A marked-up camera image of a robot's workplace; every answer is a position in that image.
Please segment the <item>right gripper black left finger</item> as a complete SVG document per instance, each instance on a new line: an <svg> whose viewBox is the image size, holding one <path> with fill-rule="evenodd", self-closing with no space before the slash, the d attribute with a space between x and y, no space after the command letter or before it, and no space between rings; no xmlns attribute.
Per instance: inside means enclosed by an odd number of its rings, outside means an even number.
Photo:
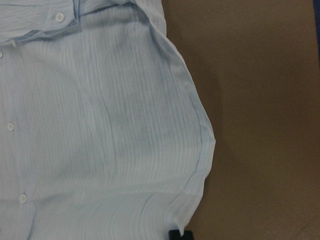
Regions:
<svg viewBox="0 0 320 240"><path fill-rule="evenodd" d="M170 230L168 232L168 237L169 237L169 240L180 240L181 239L180 231L177 229Z"/></svg>

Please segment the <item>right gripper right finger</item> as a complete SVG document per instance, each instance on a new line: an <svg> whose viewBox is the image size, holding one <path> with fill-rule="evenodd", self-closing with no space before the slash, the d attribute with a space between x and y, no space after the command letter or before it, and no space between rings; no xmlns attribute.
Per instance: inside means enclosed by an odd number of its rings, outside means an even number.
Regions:
<svg viewBox="0 0 320 240"><path fill-rule="evenodd" d="M191 230L184 231L184 240L194 240L193 232Z"/></svg>

